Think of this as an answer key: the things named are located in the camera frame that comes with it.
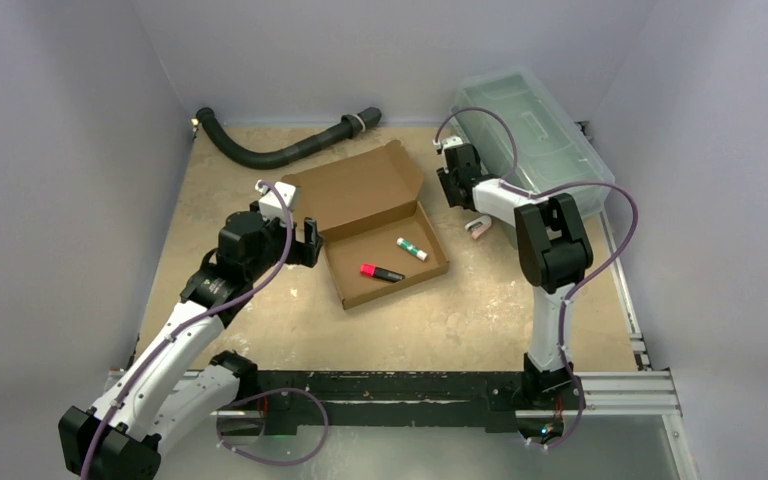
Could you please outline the pink white clip tool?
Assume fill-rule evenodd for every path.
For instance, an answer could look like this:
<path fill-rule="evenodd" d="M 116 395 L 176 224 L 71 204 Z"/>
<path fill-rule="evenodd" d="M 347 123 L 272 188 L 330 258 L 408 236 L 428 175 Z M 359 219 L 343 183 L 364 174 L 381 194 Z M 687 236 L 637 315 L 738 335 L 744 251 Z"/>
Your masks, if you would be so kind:
<path fill-rule="evenodd" d="M 492 218 L 488 215 L 482 215 L 465 225 L 465 230 L 470 234 L 473 240 L 478 239 L 492 226 Z"/>

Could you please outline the brown cardboard box sheet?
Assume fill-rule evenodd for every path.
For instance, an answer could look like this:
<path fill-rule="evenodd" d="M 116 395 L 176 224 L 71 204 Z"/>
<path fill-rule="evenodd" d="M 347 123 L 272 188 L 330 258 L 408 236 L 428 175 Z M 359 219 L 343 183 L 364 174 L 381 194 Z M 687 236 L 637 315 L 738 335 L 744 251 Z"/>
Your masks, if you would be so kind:
<path fill-rule="evenodd" d="M 449 269 L 449 260 L 419 201 L 425 176 L 399 140 L 362 154 L 282 177 L 298 188 L 294 215 L 317 221 L 323 254 L 344 309 L 416 286 Z M 428 254 L 413 257 L 403 237 Z M 405 275 L 389 283 L 364 277 L 362 264 Z"/>

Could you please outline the black red marker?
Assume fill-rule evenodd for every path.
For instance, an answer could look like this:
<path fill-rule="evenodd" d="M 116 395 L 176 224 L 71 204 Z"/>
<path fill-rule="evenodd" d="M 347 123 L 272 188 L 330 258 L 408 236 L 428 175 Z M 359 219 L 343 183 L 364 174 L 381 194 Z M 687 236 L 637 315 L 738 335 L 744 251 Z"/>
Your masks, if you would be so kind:
<path fill-rule="evenodd" d="M 372 264 L 362 264 L 359 273 L 368 278 L 373 278 L 389 283 L 397 283 L 405 279 L 405 275 Z"/>

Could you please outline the green white tube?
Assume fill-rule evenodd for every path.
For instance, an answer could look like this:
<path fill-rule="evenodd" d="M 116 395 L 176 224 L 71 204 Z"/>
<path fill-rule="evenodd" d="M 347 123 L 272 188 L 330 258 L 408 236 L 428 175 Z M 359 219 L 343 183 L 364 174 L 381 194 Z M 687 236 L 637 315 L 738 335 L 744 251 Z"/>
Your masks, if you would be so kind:
<path fill-rule="evenodd" d="M 396 240 L 396 244 L 401 249 L 403 249 L 404 251 L 406 251 L 407 253 L 409 253 L 413 257 L 419 259 L 420 261 L 426 261 L 427 258 L 428 258 L 428 254 L 424 250 L 422 250 L 421 248 L 417 247 L 416 245 L 414 245 L 413 243 L 409 242 L 408 240 L 406 240 L 403 237 L 399 237 Z"/>

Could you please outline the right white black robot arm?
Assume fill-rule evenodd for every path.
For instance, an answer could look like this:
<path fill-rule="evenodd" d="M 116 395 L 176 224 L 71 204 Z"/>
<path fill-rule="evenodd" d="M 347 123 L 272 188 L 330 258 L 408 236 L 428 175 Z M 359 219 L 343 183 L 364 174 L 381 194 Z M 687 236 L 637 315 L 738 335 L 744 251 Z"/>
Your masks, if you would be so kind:
<path fill-rule="evenodd" d="M 574 198 L 540 198 L 482 170 L 477 149 L 458 137 L 437 151 L 437 170 L 451 207 L 488 215 L 515 229 L 519 265 L 533 287 L 532 337 L 515 396 L 544 407 L 572 384 L 570 336 L 574 288 L 593 264 L 593 251 Z"/>

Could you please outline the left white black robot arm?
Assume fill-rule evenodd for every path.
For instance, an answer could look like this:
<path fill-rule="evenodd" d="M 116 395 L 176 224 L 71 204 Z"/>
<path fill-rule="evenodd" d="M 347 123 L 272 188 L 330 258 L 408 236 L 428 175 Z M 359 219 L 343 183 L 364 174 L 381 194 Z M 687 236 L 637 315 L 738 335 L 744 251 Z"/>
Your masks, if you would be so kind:
<path fill-rule="evenodd" d="M 231 324 L 285 265 L 316 265 L 324 239 L 306 218 L 297 240 L 290 214 L 230 215 L 218 245 L 188 279 L 166 325 L 131 367 L 93 404 L 69 408 L 58 422 L 66 468 L 82 479 L 152 479 L 163 455 L 210 413 L 250 405 L 264 412 L 272 395 L 258 367 L 232 351 L 215 355 L 185 388 L 192 361 Z"/>

